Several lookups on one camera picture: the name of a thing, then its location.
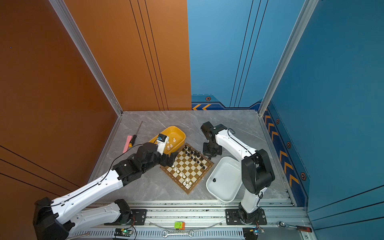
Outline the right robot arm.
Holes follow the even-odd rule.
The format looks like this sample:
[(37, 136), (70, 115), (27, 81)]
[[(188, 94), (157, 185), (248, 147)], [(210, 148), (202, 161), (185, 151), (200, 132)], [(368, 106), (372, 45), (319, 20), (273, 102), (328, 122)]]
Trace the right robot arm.
[(227, 224), (266, 225), (260, 200), (275, 180), (268, 152), (245, 144), (222, 124), (213, 126), (206, 122), (202, 124), (201, 130), (207, 139), (203, 144), (204, 156), (220, 156), (223, 149), (231, 154), (222, 157), (209, 176), (206, 182), (209, 193), (223, 203), (230, 203), (240, 188), (245, 187), (238, 209), (227, 211)]

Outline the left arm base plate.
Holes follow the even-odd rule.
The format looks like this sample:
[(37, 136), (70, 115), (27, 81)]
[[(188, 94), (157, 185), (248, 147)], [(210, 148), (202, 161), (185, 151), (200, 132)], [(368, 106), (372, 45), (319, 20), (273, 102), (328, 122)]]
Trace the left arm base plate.
[(147, 217), (146, 209), (133, 209), (123, 212), (116, 221), (105, 226), (143, 226)]

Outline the white plastic tray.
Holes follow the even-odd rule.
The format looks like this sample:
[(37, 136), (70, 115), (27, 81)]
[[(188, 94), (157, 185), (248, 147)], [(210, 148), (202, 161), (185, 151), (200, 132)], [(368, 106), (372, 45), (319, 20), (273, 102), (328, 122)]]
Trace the white plastic tray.
[(232, 202), (241, 186), (241, 164), (231, 157), (221, 158), (206, 182), (208, 192), (223, 203)]

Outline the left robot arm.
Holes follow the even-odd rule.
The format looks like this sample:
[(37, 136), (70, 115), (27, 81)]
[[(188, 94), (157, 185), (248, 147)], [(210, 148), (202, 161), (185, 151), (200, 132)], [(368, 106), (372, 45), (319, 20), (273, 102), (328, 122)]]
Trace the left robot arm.
[(157, 165), (171, 167), (177, 155), (176, 152), (165, 154), (153, 143), (139, 144), (135, 154), (113, 165), (91, 183), (54, 200), (46, 197), (36, 201), (33, 226), (37, 239), (65, 240), (73, 233), (101, 224), (133, 224), (133, 212), (123, 199), (93, 210), (85, 208), (139, 179)]

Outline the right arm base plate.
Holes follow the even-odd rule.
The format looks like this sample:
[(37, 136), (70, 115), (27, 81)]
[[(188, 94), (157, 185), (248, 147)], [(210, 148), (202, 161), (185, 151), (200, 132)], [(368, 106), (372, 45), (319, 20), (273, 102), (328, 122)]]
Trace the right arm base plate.
[(252, 213), (247, 213), (240, 209), (226, 209), (227, 225), (267, 225), (267, 217), (262, 208), (258, 208)]

